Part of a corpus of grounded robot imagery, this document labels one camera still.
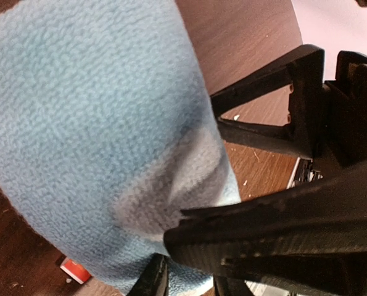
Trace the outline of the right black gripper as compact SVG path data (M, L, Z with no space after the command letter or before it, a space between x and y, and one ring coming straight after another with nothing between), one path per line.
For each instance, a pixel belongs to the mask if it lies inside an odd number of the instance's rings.
M323 70L324 50L304 44L212 94L212 109L222 138L228 143L313 158L324 125ZM342 167L366 160L367 56L351 51L338 53L335 79L326 85L331 91L326 139L332 154ZM284 126L221 117L284 86L292 87L290 122Z

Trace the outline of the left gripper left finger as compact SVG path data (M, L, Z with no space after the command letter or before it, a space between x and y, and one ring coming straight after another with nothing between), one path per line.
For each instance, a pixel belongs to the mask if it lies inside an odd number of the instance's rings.
M155 254L129 291L127 296L167 296L168 262L167 257Z

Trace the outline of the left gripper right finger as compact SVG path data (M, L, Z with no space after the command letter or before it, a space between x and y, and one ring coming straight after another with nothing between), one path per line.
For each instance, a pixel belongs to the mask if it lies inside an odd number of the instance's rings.
M164 235L179 264L305 295L367 295L367 161L334 177L185 215Z

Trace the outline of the blue patterned towel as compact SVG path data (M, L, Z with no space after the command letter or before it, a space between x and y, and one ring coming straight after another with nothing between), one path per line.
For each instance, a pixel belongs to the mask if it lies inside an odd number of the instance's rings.
M174 1L20 1L0 14L0 188L127 294L181 211L239 203Z

